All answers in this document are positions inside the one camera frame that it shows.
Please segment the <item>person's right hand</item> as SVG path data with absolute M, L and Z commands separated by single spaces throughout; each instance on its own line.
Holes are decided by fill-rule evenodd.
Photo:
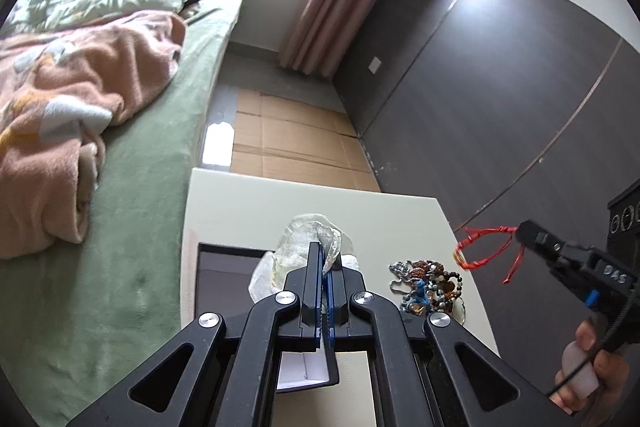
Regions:
M 567 414 L 580 413 L 582 426 L 604 426 L 613 415 L 629 376 L 627 361 L 617 353 L 600 350 L 567 386 L 550 400 Z

